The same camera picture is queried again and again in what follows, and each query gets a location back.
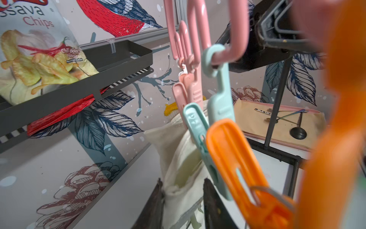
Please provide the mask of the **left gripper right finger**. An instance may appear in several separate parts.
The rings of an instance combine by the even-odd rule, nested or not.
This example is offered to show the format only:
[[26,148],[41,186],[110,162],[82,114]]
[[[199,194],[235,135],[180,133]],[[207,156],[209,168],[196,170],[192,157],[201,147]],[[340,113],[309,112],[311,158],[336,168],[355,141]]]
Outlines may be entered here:
[[206,229],[238,229],[211,180],[205,178],[204,185],[204,215]]

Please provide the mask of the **mint green clothespin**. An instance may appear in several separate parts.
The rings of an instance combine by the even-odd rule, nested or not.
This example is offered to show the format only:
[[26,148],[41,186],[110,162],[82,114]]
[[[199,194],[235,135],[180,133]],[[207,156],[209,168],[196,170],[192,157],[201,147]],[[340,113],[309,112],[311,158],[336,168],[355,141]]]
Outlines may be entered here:
[[197,103],[189,103],[183,109],[183,120],[187,123],[191,137],[201,152],[201,158],[207,167],[207,170],[224,198],[231,201],[233,198],[221,175],[209,154],[206,145],[206,134],[210,126],[215,122],[229,118],[235,121],[233,99],[231,96],[229,63],[223,63],[214,69],[211,66],[211,60],[214,54],[224,51],[226,48],[222,44],[214,44],[203,52],[202,70],[210,78],[215,78],[218,84],[218,91],[213,95],[207,104],[208,116]]

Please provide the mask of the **silver spoon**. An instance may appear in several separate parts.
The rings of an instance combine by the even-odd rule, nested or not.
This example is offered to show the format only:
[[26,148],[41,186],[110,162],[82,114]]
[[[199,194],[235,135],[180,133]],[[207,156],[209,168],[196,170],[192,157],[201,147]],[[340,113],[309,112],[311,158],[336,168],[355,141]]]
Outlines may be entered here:
[[306,110],[306,109],[302,109],[302,110],[298,110],[298,111],[296,111],[296,112],[293,112],[293,113],[290,113],[290,114],[287,114],[287,115],[284,115],[284,116],[282,116],[282,117],[278,117],[277,119],[276,119],[276,123],[279,121],[279,120],[281,120],[281,119],[283,119],[284,120],[284,118],[286,118],[286,117],[289,117],[289,116],[292,116],[292,115],[295,115],[295,114],[299,114],[299,113],[307,113],[308,111]]

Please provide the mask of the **pink clip hanger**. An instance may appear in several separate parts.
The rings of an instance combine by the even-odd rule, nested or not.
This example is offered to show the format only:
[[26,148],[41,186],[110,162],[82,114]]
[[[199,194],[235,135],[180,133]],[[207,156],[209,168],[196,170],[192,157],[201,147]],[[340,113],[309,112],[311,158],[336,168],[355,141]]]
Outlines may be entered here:
[[[327,53],[328,86],[339,94],[331,128],[349,131],[364,128],[366,108],[349,103],[349,97],[366,94],[366,68],[359,58],[366,54],[366,3],[364,1],[292,1],[293,17],[305,37]],[[185,55],[188,72],[194,80],[188,88],[181,83],[173,86],[174,96],[183,120],[183,109],[197,103],[203,109],[201,71],[203,52],[212,46],[204,1],[189,1],[188,24],[181,23],[179,33],[172,31],[172,4],[165,1],[165,15],[170,40],[177,38],[185,46],[193,46],[193,54]],[[211,66],[236,61],[249,43],[248,5],[230,1],[232,17],[231,47],[213,55]]]

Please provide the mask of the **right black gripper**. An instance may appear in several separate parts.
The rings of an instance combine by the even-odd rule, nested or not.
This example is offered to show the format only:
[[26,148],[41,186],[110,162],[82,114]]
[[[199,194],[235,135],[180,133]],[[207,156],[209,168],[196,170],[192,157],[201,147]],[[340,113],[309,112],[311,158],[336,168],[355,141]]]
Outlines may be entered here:
[[296,53],[311,53],[314,48],[295,28],[291,18],[292,2],[286,0],[248,1],[249,43],[246,52],[230,63],[235,73],[248,72],[288,59]]

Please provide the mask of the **black ladle spoon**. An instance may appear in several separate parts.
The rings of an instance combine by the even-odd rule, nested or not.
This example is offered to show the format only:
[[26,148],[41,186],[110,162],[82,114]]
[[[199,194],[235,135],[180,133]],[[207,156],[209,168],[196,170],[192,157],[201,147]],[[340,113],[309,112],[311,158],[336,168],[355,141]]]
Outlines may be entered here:
[[290,135],[298,140],[304,140],[307,137],[307,132],[301,127],[303,113],[300,113],[297,126],[290,130]]

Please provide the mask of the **red cassava chips bag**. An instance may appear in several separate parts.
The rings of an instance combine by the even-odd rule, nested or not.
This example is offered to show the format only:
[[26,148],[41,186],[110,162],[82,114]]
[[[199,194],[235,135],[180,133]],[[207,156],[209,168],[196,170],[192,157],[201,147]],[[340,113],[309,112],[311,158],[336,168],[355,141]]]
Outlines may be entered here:
[[1,133],[22,125],[18,105],[96,75],[54,1],[1,1]]

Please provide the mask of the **tan pink-edged placemat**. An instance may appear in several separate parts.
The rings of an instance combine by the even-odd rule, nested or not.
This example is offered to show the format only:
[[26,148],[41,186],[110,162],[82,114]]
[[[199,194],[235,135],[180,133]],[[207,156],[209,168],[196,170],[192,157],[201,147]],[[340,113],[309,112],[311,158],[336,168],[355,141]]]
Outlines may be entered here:
[[[268,109],[272,107],[272,104],[238,99],[234,103],[236,123],[245,134],[264,140],[269,127],[267,119],[271,116],[257,112],[254,109],[268,112]],[[325,115],[313,109],[309,109],[307,113],[303,114],[301,127],[307,132],[307,137],[304,140],[295,139],[289,133],[292,128],[296,127],[298,119],[299,114],[295,114],[284,120],[279,120],[274,126],[271,141],[284,146],[310,151],[327,126]]]

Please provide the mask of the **dark wall basket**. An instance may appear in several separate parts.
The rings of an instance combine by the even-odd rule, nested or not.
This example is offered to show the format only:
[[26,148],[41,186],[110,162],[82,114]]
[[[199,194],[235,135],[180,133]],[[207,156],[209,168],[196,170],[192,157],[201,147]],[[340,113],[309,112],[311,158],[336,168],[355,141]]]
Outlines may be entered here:
[[81,48],[98,74],[16,106],[1,99],[1,152],[26,140],[31,122],[89,95],[100,101],[153,72],[152,50],[132,41],[110,39]]

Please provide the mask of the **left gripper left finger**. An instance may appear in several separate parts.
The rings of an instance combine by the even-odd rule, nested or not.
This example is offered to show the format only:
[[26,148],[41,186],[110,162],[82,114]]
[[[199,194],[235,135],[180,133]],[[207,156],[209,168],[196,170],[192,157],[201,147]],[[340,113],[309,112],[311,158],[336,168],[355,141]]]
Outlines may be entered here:
[[159,178],[141,214],[132,226],[132,229],[162,229],[164,197],[163,182]]

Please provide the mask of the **black clothes rack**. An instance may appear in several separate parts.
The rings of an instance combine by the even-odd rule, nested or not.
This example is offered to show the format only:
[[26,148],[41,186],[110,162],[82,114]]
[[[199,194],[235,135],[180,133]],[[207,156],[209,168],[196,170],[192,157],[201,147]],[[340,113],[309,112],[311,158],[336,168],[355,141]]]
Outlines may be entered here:
[[316,104],[316,98],[321,95],[316,93],[316,83],[313,78],[314,72],[321,72],[323,55],[319,53],[294,55],[291,66],[288,71],[287,81],[284,88],[279,87],[282,70],[284,68],[284,61],[280,61],[274,64],[269,64],[266,67],[266,73],[263,79],[265,85],[262,90],[250,86],[243,86],[237,91],[242,93],[239,99],[243,101],[259,102],[265,104],[274,104],[276,101],[276,95],[278,92],[283,92],[285,89],[290,91],[295,97],[297,106],[285,106],[281,105],[275,118],[296,112],[298,110],[310,108],[304,107],[303,102]]

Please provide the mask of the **orange clothespin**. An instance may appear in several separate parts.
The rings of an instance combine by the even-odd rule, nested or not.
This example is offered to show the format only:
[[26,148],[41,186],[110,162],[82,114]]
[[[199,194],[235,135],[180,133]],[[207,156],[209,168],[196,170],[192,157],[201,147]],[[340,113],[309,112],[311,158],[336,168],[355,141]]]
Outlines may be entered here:
[[[331,124],[309,160],[247,139],[230,119],[206,135],[210,156],[252,229],[338,229],[366,144],[365,1],[294,1],[297,26],[327,53],[327,87],[338,98]],[[304,173],[298,200],[273,191],[253,153],[258,150]]]

